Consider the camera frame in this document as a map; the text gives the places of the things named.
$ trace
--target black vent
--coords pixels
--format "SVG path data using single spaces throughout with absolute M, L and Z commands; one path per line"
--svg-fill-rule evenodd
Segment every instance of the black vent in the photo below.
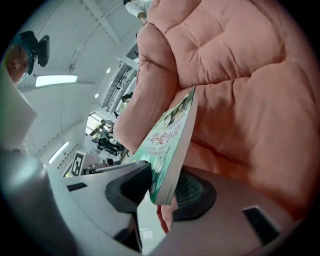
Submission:
M 264 246 L 279 236 L 279 232 L 258 208 L 245 209 L 243 213 Z

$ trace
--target qr code sign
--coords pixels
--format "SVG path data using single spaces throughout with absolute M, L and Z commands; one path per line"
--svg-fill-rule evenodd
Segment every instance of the qr code sign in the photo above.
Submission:
M 73 164 L 72 164 L 72 170 L 71 170 L 71 174 L 73 176 L 79 176 L 80 172 L 81 172 L 81 166 L 82 166 L 82 162 L 84 160 L 84 155 L 83 154 L 79 154 L 76 153 L 74 160 L 73 160 Z

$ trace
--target green book cover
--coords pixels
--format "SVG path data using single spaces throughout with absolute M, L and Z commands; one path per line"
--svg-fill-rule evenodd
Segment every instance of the green book cover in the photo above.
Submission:
M 150 199 L 153 203 L 175 155 L 194 94 L 195 86 L 175 107 L 162 114 L 132 157 L 133 162 L 145 160 L 151 163 Z

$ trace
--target pink quilted fabric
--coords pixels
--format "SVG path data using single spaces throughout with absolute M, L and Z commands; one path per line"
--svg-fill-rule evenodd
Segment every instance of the pink quilted fabric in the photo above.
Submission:
M 242 180 L 305 215 L 319 180 L 319 65 L 272 0 L 154 0 L 138 34 L 136 90 L 115 124 L 135 152 L 196 86 L 184 164 Z

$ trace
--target fluorescent light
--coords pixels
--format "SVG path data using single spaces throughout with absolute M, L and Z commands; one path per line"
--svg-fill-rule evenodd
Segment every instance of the fluorescent light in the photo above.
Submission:
M 57 152 L 54 153 L 54 155 L 49 159 L 49 165 L 52 164 L 52 162 L 57 158 L 57 156 L 62 152 L 62 150 L 64 150 L 67 146 L 69 145 L 69 141 L 67 141 L 66 143 L 64 143 L 62 145 L 62 147 L 60 147 Z
M 78 76 L 73 74 L 39 75 L 35 79 L 35 87 L 74 83 L 77 79 Z

